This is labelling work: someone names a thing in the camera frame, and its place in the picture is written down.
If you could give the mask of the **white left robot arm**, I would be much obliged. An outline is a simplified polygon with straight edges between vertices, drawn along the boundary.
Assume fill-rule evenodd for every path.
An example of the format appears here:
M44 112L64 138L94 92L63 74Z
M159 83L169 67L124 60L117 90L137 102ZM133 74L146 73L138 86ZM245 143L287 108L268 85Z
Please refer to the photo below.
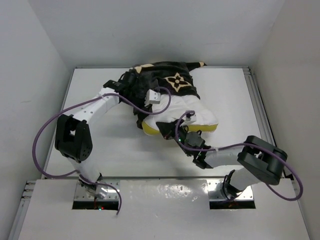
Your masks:
M146 101L158 85L156 80L144 81L136 71L129 70L118 81L108 80L76 113L58 117L54 147L79 173L80 184L89 193L98 193L103 178L90 157L93 150L90 125L121 102L133 105L138 111L150 112Z

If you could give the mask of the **black pillowcase with beige flowers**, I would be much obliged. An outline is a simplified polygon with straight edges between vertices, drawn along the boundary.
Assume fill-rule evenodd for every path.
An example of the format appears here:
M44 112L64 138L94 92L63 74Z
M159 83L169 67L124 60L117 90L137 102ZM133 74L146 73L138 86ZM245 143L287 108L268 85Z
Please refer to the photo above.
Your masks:
M197 88L194 85L194 79L191 71L204 67L204 62L178 62L178 61L160 61L147 63L131 67L128 71L136 71L138 77L145 81L157 81L158 87L154 91L161 95L186 96L193 95L201 100ZM149 115L158 115L164 112L153 112L152 105L149 105L150 112L140 112L134 110L133 114L137 116L137 127L142 129L142 120Z

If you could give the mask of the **white pillow with yellow edge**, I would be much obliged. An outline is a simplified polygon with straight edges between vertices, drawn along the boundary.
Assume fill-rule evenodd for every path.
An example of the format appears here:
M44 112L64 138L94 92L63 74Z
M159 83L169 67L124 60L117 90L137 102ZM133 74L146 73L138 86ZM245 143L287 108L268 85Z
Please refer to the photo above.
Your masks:
M195 112L195 120L187 123L188 129L192 132L214 132L219 124L214 113L209 110L201 100L194 95L169 97L167 94L160 96L160 103L152 105L153 112L164 112L155 115L148 115L142 120L142 130L147 135L158 135L160 130L157 122L171 123L178 120L186 111Z

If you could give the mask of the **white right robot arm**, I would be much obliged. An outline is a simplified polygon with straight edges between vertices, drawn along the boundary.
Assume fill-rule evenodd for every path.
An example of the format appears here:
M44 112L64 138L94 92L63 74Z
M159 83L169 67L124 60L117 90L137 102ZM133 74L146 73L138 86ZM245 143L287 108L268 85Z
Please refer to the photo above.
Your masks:
M192 162L201 169L220 166L240 166L225 175L220 191L226 200L238 197L247 187L264 183L277 186L288 155L261 138L250 135L242 143L213 148L206 145L201 130L191 130L178 121L157 122L165 140L175 140L182 151L192 157Z

